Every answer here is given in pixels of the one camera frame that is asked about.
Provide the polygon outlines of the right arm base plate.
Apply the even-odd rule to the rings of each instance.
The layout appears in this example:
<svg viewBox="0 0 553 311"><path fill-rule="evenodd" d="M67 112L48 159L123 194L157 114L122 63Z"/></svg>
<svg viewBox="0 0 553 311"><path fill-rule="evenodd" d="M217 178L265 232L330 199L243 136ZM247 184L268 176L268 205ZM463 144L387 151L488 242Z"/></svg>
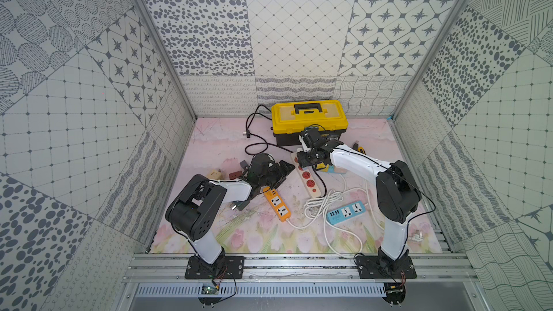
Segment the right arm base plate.
<svg viewBox="0 0 553 311"><path fill-rule="evenodd" d="M360 279L416 279L417 273L412 258L406 252L398 260L386 255L366 256L357 253L354 258Z"/></svg>

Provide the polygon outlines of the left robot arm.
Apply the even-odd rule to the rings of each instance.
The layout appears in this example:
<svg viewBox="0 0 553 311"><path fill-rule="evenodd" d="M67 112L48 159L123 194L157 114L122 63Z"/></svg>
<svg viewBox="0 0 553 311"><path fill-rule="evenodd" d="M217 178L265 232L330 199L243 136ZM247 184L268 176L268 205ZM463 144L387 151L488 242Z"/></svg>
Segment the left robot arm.
<svg viewBox="0 0 553 311"><path fill-rule="evenodd" d="M294 170L294 164L258 153L235 179L215 180L196 174L168 206L165 219L188 240L201 262L213 265L224 256L211 231L221 206L247 205L265 189L276 190Z"/></svg>

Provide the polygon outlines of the dark green dragon cube adapter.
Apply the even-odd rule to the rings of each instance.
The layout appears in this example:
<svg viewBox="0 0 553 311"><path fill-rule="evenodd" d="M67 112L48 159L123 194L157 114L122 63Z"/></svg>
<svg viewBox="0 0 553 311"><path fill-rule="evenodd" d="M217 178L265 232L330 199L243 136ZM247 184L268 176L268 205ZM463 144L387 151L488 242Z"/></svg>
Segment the dark green dragon cube adapter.
<svg viewBox="0 0 553 311"><path fill-rule="evenodd" d="M232 210L242 211L249 205L249 203L250 203L250 200L235 201L233 202Z"/></svg>

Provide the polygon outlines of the teal USB power strip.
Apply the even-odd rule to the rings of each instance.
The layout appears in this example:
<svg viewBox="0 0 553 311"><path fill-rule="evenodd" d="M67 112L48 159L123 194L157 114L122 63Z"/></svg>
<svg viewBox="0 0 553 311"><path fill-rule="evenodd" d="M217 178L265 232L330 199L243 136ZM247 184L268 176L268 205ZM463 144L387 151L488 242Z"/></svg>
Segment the teal USB power strip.
<svg viewBox="0 0 553 311"><path fill-rule="evenodd" d="M347 204L336 210L331 210L326 215L326 220L330 225L338 225L353 217L366 213L366 208L362 202L357 201L351 204Z"/></svg>

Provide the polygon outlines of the cream dragon cube adapter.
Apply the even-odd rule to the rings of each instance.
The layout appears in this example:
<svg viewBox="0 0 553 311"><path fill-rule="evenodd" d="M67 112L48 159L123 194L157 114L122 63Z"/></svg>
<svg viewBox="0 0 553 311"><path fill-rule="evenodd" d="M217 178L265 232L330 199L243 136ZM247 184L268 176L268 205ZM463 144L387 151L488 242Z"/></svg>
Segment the cream dragon cube adapter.
<svg viewBox="0 0 553 311"><path fill-rule="evenodd" d="M209 174L206 175L210 180L219 181L223 178L223 173L220 170L213 169Z"/></svg>

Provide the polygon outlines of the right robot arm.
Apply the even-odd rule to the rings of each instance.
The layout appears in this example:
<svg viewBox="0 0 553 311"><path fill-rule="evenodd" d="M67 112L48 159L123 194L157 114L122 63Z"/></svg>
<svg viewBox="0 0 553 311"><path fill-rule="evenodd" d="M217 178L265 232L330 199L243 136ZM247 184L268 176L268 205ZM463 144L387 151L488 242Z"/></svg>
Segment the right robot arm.
<svg viewBox="0 0 553 311"><path fill-rule="evenodd" d="M299 134L302 151L297 153L301 167L319 163L345 169L374 183L377 206L385 217L385 231L379 254L390 261L402 259L408 252L410 221L416 218L422 193L404 161L380 161L362 154L341 141L324 138L318 129Z"/></svg>

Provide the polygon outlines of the cream power strip red sockets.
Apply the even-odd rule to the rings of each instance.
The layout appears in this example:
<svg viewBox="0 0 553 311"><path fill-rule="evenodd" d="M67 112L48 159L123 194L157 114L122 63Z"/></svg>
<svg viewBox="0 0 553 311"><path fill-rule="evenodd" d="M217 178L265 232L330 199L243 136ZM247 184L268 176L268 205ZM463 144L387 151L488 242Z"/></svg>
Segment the cream power strip red sockets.
<svg viewBox="0 0 553 311"><path fill-rule="evenodd" d="M298 163L296 152L291 153L291 159L295 165L295 171L298 173L301 184L305 187L310 198L319 198L322 196L321 190L315 182L314 175L307 168L302 168Z"/></svg>

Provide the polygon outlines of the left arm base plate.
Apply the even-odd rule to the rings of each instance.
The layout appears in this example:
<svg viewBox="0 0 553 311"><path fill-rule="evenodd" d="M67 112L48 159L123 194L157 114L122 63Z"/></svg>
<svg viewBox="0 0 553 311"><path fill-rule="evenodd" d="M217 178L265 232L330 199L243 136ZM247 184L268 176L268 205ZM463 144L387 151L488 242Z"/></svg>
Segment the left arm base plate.
<svg viewBox="0 0 553 311"><path fill-rule="evenodd" d="M216 279L224 276L230 279L242 279L245 264L244 256L226 256L223 253L214 263L207 263L198 255L189 258L185 279Z"/></svg>

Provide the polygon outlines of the orange USB power strip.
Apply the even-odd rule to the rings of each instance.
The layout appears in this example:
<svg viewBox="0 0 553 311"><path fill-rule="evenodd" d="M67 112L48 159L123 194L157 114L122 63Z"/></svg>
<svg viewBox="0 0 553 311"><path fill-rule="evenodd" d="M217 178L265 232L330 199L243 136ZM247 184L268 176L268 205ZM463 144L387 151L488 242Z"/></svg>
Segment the orange USB power strip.
<svg viewBox="0 0 553 311"><path fill-rule="evenodd" d="M291 211L276 189L265 187L263 195L275 211L279 220L284 223L291 217Z"/></svg>

